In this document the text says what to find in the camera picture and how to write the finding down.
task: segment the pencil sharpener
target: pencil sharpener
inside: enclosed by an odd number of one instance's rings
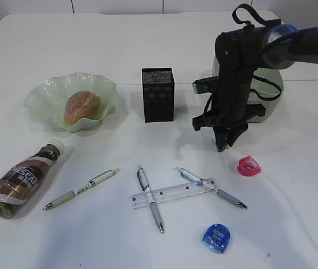
[[[214,224],[208,228],[202,241],[217,254],[224,253],[230,242],[230,232],[225,225]]]
[[[241,175],[251,177],[258,174],[261,171],[261,167],[254,158],[247,156],[238,162],[237,170]]]

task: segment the pen tip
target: pen tip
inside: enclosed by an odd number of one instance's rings
[[[164,225],[162,223],[159,223],[159,228],[160,228],[161,233],[163,234],[164,233]]]
[[[237,204],[239,207],[247,209],[247,206],[243,202],[238,202]]]
[[[48,203],[46,206],[43,207],[43,210],[49,210],[53,207],[52,203]]]

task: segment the ruler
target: ruler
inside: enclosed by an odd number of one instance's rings
[[[214,186],[215,182],[212,178],[204,179],[199,182],[186,183],[176,186],[171,186],[163,189],[151,191],[156,203],[163,203],[188,196],[193,196],[200,193],[214,192],[218,189]],[[145,192],[134,194],[129,197],[130,204],[133,209],[148,206]]]

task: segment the green glass bowl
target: green glass bowl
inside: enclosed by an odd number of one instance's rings
[[[96,93],[102,103],[92,119],[80,119],[72,126],[64,122],[64,109],[68,99],[78,91]],[[116,84],[106,77],[88,73],[74,73],[52,77],[33,89],[24,101],[32,119],[48,124],[52,129],[77,132],[93,128],[103,120],[119,100]]]

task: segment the pen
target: pen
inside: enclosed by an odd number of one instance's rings
[[[146,174],[140,165],[137,166],[136,175],[140,182],[142,191],[146,193],[146,199],[148,199],[150,210],[151,210],[151,213],[153,214],[155,223],[159,227],[160,232],[163,234],[164,233],[163,220],[161,219],[158,205],[156,204],[155,199],[153,195],[151,194],[148,178],[146,177]]]
[[[107,180],[108,178],[111,178],[112,176],[116,175],[119,173],[120,169],[113,169],[104,172],[103,174],[100,174],[96,176],[95,178],[91,179],[88,183],[84,184],[83,186],[79,187],[78,189],[74,189],[63,196],[60,196],[59,198],[55,199],[54,201],[48,203],[46,206],[43,207],[43,210],[49,210],[52,208],[55,208],[62,203],[65,203],[74,197],[78,196],[79,194],[86,192],[88,189],[91,189],[92,187],[100,184],[101,182]]]
[[[180,167],[175,167],[175,170],[179,171],[181,177],[189,180],[189,181],[200,181],[202,180],[202,178],[199,178],[197,175],[192,174],[190,171],[184,169],[184,168],[180,168]],[[239,199],[233,197],[231,194],[223,191],[222,189],[218,189],[218,191],[216,192],[216,195],[218,197],[221,197],[222,199],[226,200],[227,202],[240,207],[240,208],[246,208],[247,206],[241,202]]]

